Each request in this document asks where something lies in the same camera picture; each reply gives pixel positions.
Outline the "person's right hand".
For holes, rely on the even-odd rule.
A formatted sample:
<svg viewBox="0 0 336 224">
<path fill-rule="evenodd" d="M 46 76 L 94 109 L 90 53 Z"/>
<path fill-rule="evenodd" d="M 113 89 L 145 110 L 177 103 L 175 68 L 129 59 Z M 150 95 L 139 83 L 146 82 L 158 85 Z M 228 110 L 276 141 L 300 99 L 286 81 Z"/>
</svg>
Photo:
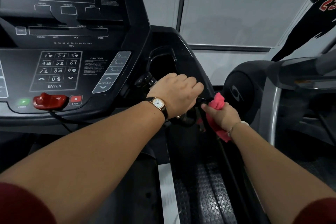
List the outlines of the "person's right hand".
<svg viewBox="0 0 336 224">
<path fill-rule="evenodd" d="M 212 117 L 215 122 L 221 126 L 221 128 L 229 133 L 236 127 L 238 124 L 242 123 L 238 112 L 234 109 L 229 103 L 225 103 L 224 107 L 221 110 L 218 110 L 218 113 L 215 117 Z"/>
</svg>

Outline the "person's left hand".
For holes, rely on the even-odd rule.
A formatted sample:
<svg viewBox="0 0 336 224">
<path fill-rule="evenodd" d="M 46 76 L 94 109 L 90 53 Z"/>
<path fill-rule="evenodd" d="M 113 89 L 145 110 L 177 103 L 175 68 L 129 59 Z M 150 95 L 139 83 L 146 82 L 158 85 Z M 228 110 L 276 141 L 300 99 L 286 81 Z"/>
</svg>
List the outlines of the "person's left hand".
<svg viewBox="0 0 336 224">
<path fill-rule="evenodd" d="M 146 96 L 164 101 L 168 119 L 181 116 L 193 107 L 184 106 L 184 79 L 184 74 L 169 73 L 157 81 Z"/>
</svg>

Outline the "pink cleaning cloth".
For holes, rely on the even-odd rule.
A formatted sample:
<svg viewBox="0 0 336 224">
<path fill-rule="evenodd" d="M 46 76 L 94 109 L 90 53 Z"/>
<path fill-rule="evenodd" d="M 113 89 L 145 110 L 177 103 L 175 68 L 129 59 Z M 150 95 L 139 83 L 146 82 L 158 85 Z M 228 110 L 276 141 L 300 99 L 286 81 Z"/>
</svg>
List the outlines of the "pink cleaning cloth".
<svg viewBox="0 0 336 224">
<path fill-rule="evenodd" d="M 225 105 L 225 98 L 220 93 L 216 93 L 214 99 L 208 103 L 208 106 L 214 110 L 221 110 L 224 107 L 224 105 Z M 231 141 L 231 138 L 229 137 L 227 131 L 223 130 L 221 126 L 219 126 L 207 112 L 206 112 L 206 119 L 209 126 L 216 133 L 216 135 L 220 139 L 222 139 L 222 141 L 226 143 Z"/>
</svg>

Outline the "black treadmill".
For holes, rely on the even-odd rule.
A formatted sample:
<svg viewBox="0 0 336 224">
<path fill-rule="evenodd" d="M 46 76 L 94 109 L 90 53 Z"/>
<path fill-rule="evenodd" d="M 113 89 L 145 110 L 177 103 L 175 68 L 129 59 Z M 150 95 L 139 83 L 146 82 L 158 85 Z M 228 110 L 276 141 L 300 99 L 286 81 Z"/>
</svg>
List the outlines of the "black treadmill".
<svg viewBox="0 0 336 224">
<path fill-rule="evenodd" d="M 181 224 L 172 165 L 216 162 L 237 224 L 269 224 L 242 159 L 209 126 L 208 76 L 172 27 L 151 26 L 143 0 L 0 0 L 0 170 L 63 135 L 145 99 L 134 83 L 185 74 L 203 83 L 196 106 L 165 122 L 85 224 Z M 33 98 L 66 95 L 60 111 Z"/>
</svg>

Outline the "person's right forearm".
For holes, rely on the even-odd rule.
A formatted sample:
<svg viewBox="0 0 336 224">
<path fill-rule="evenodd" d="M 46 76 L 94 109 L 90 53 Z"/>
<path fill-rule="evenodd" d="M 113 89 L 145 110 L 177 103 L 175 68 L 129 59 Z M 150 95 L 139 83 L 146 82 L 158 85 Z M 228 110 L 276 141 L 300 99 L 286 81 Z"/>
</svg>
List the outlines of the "person's right forearm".
<svg viewBox="0 0 336 224">
<path fill-rule="evenodd" d="M 271 224 L 336 224 L 336 192 L 244 123 L 231 131 Z"/>
</svg>

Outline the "person's left forearm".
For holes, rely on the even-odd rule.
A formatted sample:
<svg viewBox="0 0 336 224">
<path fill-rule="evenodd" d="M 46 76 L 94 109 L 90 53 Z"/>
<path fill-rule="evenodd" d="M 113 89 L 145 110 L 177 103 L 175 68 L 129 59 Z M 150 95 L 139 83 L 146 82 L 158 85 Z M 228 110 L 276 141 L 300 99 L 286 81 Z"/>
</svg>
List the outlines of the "person's left forearm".
<svg viewBox="0 0 336 224">
<path fill-rule="evenodd" d="M 0 181 L 31 192 L 57 223 L 80 222 L 113 192 L 164 121 L 143 101 L 50 143 L 4 171 Z"/>
</svg>

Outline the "black glossy treadmill knob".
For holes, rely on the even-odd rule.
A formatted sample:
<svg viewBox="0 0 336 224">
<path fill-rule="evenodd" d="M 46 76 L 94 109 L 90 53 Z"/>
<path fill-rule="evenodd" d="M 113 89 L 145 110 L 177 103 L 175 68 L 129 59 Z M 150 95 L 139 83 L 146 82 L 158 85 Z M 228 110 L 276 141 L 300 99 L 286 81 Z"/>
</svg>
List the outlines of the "black glossy treadmill knob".
<svg viewBox="0 0 336 224">
<path fill-rule="evenodd" d="M 134 85 L 143 90 L 150 90 L 156 83 L 157 80 L 153 75 L 150 72 L 145 72 L 135 81 Z"/>
</svg>

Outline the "black studded floor mat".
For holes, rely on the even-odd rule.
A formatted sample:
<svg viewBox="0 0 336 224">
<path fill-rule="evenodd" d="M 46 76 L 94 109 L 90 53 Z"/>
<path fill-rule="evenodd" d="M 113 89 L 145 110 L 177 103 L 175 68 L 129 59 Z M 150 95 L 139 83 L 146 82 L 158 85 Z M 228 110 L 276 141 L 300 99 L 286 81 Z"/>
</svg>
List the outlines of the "black studded floor mat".
<svg viewBox="0 0 336 224">
<path fill-rule="evenodd" d="M 181 224 L 237 224 L 216 162 L 172 165 Z"/>
</svg>

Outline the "grey and black exercise machine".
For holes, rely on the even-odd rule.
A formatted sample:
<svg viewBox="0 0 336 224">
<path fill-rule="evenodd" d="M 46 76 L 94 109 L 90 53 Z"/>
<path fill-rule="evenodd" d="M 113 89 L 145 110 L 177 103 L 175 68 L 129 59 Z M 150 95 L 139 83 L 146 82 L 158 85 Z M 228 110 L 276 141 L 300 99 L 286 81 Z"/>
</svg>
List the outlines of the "grey and black exercise machine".
<svg viewBox="0 0 336 224">
<path fill-rule="evenodd" d="M 291 130 L 336 146 L 336 48 L 317 57 L 248 61 L 227 76 L 222 94 L 272 146 Z"/>
</svg>

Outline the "grey window blind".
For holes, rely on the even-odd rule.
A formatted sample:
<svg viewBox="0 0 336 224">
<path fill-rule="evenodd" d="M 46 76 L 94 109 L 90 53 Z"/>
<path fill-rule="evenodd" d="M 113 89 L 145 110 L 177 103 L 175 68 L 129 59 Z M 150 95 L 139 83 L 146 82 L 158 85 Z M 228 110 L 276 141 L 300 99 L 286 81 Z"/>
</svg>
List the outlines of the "grey window blind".
<svg viewBox="0 0 336 224">
<path fill-rule="evenodd" d="M 275 47 L 308 0 L 184 0 L 188 44 Z"/>
</svg>

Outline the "red treadmill safety key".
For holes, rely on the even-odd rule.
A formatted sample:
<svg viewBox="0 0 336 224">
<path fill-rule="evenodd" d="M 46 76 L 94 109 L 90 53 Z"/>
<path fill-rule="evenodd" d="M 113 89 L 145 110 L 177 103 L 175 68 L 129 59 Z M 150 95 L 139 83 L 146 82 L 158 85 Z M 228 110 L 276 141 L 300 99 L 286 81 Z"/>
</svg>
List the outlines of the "red treadmill safety key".
<svg viewBox="0 0 336 224">
<path fill-rule="evenodd" d="M 41 93 L 33 98 L 33 107 L 41 111 L 60 111 L 69 102 L 69 97 L 63 94 Z"/>
</svg>

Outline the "dark red long-sleeve top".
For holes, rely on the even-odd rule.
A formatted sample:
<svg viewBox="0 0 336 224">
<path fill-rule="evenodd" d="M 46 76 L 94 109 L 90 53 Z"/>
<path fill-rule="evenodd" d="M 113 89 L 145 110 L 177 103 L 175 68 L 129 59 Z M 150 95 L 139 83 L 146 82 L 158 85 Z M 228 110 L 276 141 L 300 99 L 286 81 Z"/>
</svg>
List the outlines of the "dark red long-sleeve top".
<svg viewBox="0 0 336 224">
<path fill-rule="evenodd" d="M 0 182 L 0 224 L 57 224 L 48 207 L 36 196 L 13 184 Z M 292 224 L 336 224 L 336 198 L 306 206 Z"/>
</svg>

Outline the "black athlete silhouette wall decal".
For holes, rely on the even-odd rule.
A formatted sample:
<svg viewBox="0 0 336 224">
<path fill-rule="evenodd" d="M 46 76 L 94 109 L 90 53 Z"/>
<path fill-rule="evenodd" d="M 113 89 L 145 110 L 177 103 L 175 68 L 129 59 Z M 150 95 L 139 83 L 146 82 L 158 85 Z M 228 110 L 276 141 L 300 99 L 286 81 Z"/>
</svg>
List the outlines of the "black athlete silhouette wall decal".
<svg viewBox="0 0 336 224">
<path fill-rule="evenodd" d="M 312 6 L 289 33 L 283 47 L 271 59 L 280 61 L 313 38 L 320 38 L 336 26 L 336 0 L 310 0 Z"/>
</svg>

